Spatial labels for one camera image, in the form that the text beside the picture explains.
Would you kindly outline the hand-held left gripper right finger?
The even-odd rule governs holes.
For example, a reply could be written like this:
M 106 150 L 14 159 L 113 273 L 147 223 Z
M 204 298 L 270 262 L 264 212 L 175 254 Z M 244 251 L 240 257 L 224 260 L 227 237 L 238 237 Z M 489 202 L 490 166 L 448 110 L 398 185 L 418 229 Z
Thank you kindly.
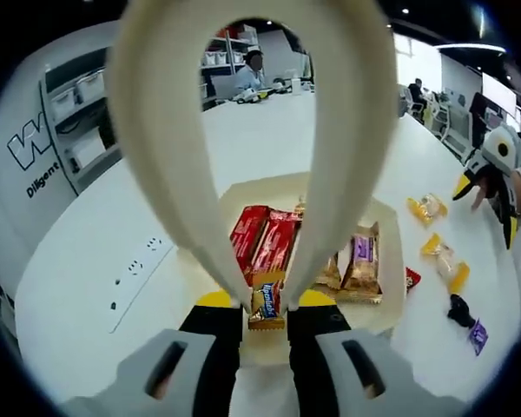
M 328 296 L 307 291 L 287 313 L 289 362 L 302 416 L 460 416 L 465 405 L 413 378 L 390 343 L 349 326 Z

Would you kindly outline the person's right hand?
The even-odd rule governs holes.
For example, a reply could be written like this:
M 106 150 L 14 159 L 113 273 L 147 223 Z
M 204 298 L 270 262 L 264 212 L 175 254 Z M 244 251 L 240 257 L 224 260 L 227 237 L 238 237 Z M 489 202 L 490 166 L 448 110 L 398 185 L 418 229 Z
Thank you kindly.
M 516 213 L 521 217 L 521 169 L 514 169 L 510 178 L 515 193 Z M 477 181 L 479 191 L 472 204 L 472 210 L 476 210 L 484 199 L 492 199 L 504 184 L 505 175 L 501 171 L 494 170 L 483 174 Z

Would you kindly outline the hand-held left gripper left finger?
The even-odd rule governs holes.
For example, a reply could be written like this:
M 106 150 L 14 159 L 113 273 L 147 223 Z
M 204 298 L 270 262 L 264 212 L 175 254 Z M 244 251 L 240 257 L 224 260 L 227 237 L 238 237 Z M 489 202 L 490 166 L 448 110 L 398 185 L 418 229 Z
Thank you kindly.
M 243 309 L 209 294 L 117 367 L 114 382 L 74 397 L 65 416 L 227 416 L 240 367 Z

